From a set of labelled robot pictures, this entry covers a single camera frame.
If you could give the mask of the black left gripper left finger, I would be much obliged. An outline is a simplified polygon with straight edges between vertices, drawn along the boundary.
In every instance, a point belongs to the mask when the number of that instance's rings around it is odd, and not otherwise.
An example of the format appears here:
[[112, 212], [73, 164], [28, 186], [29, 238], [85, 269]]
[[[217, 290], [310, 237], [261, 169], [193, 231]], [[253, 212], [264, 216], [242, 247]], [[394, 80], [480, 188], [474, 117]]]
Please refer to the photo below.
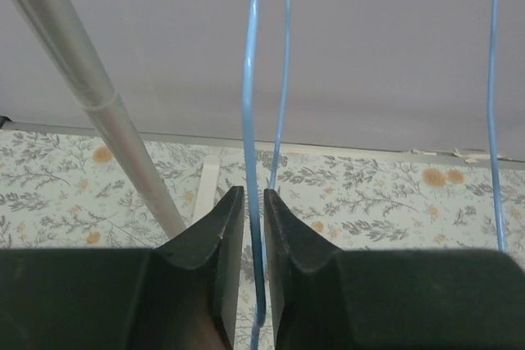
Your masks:
[[4, 249], [4, 349], [230, 349], [244, 189], [158, 248]]

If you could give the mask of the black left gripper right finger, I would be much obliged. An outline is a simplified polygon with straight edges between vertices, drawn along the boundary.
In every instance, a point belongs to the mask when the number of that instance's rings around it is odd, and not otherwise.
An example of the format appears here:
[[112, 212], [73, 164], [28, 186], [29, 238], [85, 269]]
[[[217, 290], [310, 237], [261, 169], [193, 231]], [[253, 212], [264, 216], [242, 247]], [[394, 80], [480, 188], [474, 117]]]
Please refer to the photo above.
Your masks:
[[521, 349], [524, 273], [489, 249], [344, 250], [264, 193], [278, 349]]

